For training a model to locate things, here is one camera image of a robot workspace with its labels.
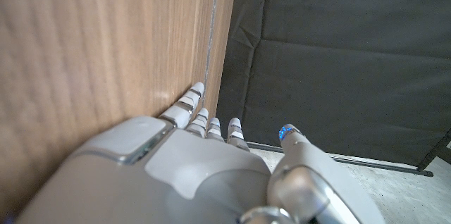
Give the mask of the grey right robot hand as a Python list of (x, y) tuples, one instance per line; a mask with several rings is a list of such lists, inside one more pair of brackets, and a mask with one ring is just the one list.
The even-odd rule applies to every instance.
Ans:
[(18, 223), (382, 223), (359, 183), (295, 126), (274, 169), (253, 154), (239, 119), (228, 134), (198, 106), (194, 84), (160, 116), (126, 120), (86, 141)]

